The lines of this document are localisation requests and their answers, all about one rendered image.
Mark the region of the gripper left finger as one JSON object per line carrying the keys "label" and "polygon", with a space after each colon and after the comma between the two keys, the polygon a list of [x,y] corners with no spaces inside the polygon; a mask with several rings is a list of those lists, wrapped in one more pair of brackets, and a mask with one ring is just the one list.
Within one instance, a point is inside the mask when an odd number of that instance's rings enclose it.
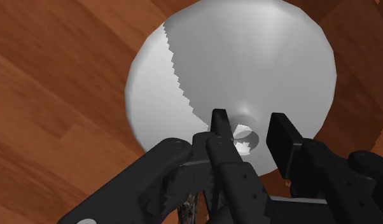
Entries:
{"label": "gripper left finger", "polygon": [[203,192],[206,224],[274,224],[274,205],[250,163],[230,138],[224,109],[192,143],[167,138],[64,215],[57,224],[162,224]]}

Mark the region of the white round funnel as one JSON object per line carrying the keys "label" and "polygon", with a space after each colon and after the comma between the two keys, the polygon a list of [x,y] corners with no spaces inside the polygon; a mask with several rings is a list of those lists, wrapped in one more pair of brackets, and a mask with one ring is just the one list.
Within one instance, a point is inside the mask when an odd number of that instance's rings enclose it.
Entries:
{"label": "white round funnel", "polygon": [[313,138],[331,108],[337,72],[320,26],[284,0],[200,0],[145,40],[125,87],[127,120],[144,151],[191,141],[225,109],[242,159],[260,176],[276,169],[266,136],[284,113]]}

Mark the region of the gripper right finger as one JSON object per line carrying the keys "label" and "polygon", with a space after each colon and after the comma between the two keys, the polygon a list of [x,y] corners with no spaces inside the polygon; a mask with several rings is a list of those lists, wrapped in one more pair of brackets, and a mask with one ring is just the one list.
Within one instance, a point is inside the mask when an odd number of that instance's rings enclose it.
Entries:
{"label": "gripper right finger", "polygon": [[383,157],[354,151],[347,158],[304,138],[284,113],[272,113],[267,147],[293,197],[322,195],[337,224],[383,224]]}

